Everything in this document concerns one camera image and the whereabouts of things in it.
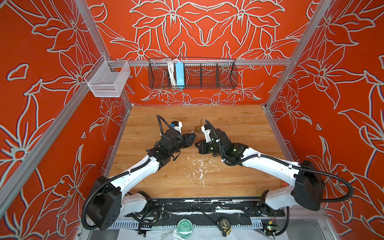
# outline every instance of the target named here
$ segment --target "aluminum frame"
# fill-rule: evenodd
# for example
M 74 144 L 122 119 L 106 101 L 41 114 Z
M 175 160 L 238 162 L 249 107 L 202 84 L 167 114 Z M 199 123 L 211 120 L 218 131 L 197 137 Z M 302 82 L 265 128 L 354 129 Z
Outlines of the aluminum frame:
M 150 60 L 127 60 L 130 67 L 148 67 Z M 201 63 L 204 60 L 180 60 L 185 63 Z M 291 59 L 233 59 L 236 61 L 236 66 L 274 66 L 274 65 L 289 65 Z M 167 62 L 166 60 L 156 60 L 156 62 Z M 228 60 L 210 59 L 209 62 L 228 62 Z M 125 60 L 109 61 L 110 67 L 121 68 L 123 67 Z
M 89 33 L 92 36 L 93 41 L 96 44 L 96 47 L 99 50 L 99 53 L 101 55 L 104 55 L 104 57 L 107 60 L 111 60 L 111 56 L 109 55 L 107 46 L 105 45 L 105 42 L 103 38 L 101 37 L 101 34 L 98 30 L 98 27 L 96 25 L 96 22 L 93 19 L 93 16 L 91 14 L 91 11 L 89 10 L 88 4 L 85 0 L 74 0 L 76 3 L 76 6 L 82 15 L 85 25 L 87 25 Z
M 268 123 L 271 126 L 271 129 L 272 129 L 272 132 L 276 138 L 276 141 L 279 144 L 279 146 L 283 152 L 285 160 L 290 161 L 290 162 L 294 162 L 292 155 L 291 155 L 287 145 L 284 142 L 283 136 L 281 135 L 279 128 L 276 125 L 275 120 L 273 119 L 271 111 L 269 109 L 267 109 L 264 104 L 262 104 L 262 108 L 264 110 L 264 113 L 265 113 L 265 116 L 268 120 Z
M 329 8 L 332 0 L 322 0 L 317 6 L 315 13 L 308 22 L 308 26 L 305 28 L 303 35 L 301 36 L 299 43 L 297 44 L 295 50 L 293 51 L 290 64 L 284 69 L 281 77 L 277 80 L 277 83 L 269 95 L 265 106 L 270 109 L 272 103 L 275 101 L 277 94 L 280 89 L 283 87 L 285 81 L 287 80 L 289 74 L 292 72 L 296 63 L 298 62 L 301 54 L 303 53 L 305 46 L 308 44 L 312 35 L 314 34 L 316 27 L 319 25 L 320 20 L 324 17 L 326 10 Z
M 118 148 L 119 148 L 119 144 L 120 144 L 121 138 L 122 138 L 122 136 L 124 134 L 125 126 L 127 125 L 127 122 L 128 122 L 129 114 L 131 113 L 131 110 L 132 110 L 132 104 L 129 102 L 127 93 L 124 90 L 123 90 L 123 93 L 121 94 L 121 97 L 123 98 L 124 103 L 126 104 L 127 113 L 126 113 L 126 115 L 124 117 L 124 121 L 121 124 L 119 135 L 118 135 L 118 137 L 116 139 L 115 145 L 113 146 L 113 150 L 112 150 L 111 156 L 109 157 L 108 164 L 107 164 L 107 167 L 105 169 L 104 177 L 106 177 L 106 178 L 108 178 L 109 172 L 111 171 L 111 167 L 112 167 L 113 161 L 114 161 L 114 159 L 116 157 L 116 153 L 118 152 Z
M 88 92 L 88 85 L 86 83 L 81 84 L 47 131 L 0 189 L 0 218 L 4 216 L 13 200 L 19 194 L 24 184 L 39 165 L 40 161 L 43 159 Z

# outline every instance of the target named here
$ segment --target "white wire basket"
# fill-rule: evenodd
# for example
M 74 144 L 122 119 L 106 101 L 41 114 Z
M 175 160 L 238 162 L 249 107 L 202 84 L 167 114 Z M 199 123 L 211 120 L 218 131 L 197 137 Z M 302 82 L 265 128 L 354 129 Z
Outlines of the white wire basket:
M 100 64 L 96 73 L 93 75 L 89 74 L 85 78 L 89 89 L 95 97 L 119 97 L 131 73 L 127 61 L 125 61 L 122 68 L 110 67 L 108 65 L 109 62 L 102 56 L 95 64 L 95 66 Z

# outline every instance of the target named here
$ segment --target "white cable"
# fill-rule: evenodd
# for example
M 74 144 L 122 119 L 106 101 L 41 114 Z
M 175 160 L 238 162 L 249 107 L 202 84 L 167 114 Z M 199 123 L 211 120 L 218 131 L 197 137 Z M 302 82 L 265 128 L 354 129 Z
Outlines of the white cable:
M 175 62 L 179 62 L 178 59 L 168 59 L 167 64 L 168 64 L 168 73 L 169 73 L 169 78 L 170 78 L 170 83 L 172 86 L 177 86 L 175 77 L 174 77 L 174 72 L 175 72 Z

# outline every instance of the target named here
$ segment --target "blue box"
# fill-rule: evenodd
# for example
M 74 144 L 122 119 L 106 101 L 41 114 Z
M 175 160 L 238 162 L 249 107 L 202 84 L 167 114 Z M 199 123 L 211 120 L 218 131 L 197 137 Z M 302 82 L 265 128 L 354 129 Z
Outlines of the blue box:
M 184 63 L 177 62 L 175 63 L 176 68 L 176 84 L 179 86 L 178 88 L 184 88 L 185 80 L 184 80 Z

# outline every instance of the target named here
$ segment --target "red wall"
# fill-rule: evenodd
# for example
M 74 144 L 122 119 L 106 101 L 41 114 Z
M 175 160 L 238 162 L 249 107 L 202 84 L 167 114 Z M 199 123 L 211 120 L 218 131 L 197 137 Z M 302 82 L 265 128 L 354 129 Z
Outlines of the red wall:
M 0 4 L 0 186 L 100 57 L 73 1 L 13 2 Z M 125 115 L 121 98 L 88 93 L 1 218 L 0 238 L 72 239 Z
M 272 107 L 292 156 L 350 181 L 326 204 L 342 239 L 384 238 L 384 3 L 335 0 Z M 346 188 L 327 179 L 326 197 Z
M 318 1 L 87 0 L 115 60 L 167 56 L 289 58 Z M 232 90 L 151 90 L 143 67 L 132 68 L 132 103 L 261 104 L 283 66 L 240 67 Z
M 100 57 L 74 2 L 4 2 L 0 8 L 0 187 Z
M 0 220 L 0 238 L 73 239 L 126 112 L 121 99 L 89 92 Z

